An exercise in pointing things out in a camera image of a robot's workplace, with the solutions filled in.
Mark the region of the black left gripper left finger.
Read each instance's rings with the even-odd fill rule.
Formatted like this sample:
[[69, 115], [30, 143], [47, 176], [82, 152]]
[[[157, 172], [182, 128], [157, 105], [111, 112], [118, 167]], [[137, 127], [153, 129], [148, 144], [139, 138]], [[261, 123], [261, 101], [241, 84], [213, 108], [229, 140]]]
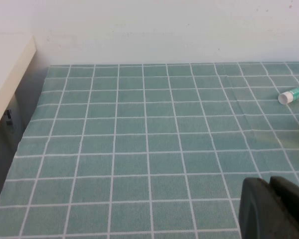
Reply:
[[240, 200], [240, 232], [243, 239], [296, 239], [291, 214], [260, 179], [244, 179]]

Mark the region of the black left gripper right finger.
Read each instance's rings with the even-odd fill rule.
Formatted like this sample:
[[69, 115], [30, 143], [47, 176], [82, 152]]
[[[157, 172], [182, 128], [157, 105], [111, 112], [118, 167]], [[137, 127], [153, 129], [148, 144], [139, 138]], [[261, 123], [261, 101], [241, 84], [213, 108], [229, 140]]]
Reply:
[[272, 176], [270, 186], [289, 217], [290, 223], [299, 232], [299, 186], [281, 176]]

